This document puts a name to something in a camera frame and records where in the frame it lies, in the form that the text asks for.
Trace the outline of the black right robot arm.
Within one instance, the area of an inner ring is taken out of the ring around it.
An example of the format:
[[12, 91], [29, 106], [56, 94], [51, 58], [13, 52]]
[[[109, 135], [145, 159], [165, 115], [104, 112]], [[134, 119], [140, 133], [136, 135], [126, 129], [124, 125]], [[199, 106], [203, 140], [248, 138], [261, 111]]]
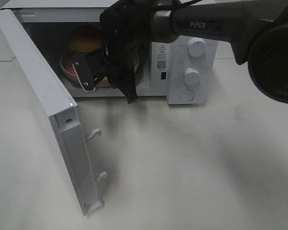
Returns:
[[255, 86], [288, 104], [288, 0], [119, 0], [101, 13], [100, 23], [105, 75], [130, 103], [137, 99], [137, 44], [172, 43], [184, 35], [230, 43], [236, 63], [247, 63]]

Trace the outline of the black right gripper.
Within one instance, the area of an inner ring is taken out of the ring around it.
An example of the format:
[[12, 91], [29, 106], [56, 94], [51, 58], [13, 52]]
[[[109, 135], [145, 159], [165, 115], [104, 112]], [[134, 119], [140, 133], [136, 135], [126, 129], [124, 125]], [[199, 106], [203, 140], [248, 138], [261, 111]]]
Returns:
[[131, 104], [138, 99], [133, 59], [139, 42], [154, 40], [155, 0], [119, 0], [100, 15], [104, 32], [106, 76]]

